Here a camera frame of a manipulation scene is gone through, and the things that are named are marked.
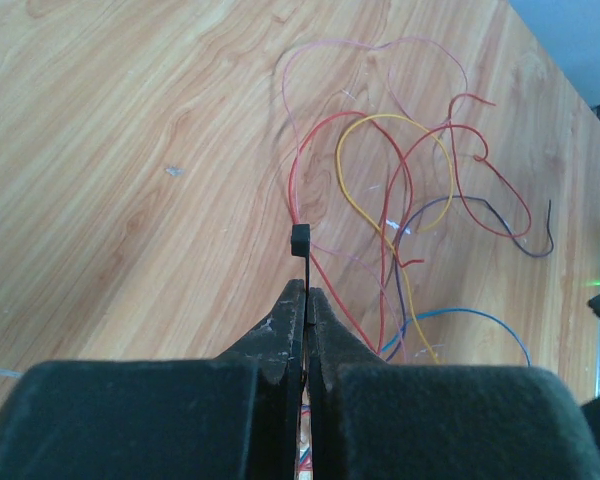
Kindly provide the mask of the black zip tie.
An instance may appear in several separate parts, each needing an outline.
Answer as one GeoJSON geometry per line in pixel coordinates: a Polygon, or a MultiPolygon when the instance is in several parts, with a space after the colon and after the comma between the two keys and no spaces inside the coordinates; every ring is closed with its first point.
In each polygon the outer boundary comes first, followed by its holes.
{"type": "Polygon", "coordinates": [[[294,406],[295,457],[294,478],[312,479],[311,453],[311,407],[307,393],[308,373],[306,371],[306,327],[310,280],[310,227],[308,224],[294,224],[291,230],[291,255],[302,260],[304,277],[301,280],[298,319],[294,321],[294,337],[291,355],[292,405],[294,406]]]}

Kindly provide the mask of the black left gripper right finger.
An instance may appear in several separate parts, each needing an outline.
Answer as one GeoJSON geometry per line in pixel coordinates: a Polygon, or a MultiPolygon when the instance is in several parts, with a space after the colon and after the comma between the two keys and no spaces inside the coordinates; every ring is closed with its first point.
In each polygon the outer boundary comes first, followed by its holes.
{"type": "Polygon", "coordinates": [[[390,365],[336,318],[307,316],[317,479],[600,479],[585,415],[536,367],[390,365]]]}

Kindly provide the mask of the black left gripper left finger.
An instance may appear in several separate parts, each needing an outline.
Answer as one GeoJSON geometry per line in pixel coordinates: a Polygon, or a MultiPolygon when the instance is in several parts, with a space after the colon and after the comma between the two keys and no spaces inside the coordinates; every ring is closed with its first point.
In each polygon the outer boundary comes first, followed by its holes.
{"type": "Polygon", "coordinates": [[[0,479],[292,479],[304,283],[211,359],[49,361],[0,410],[0,479]]]}

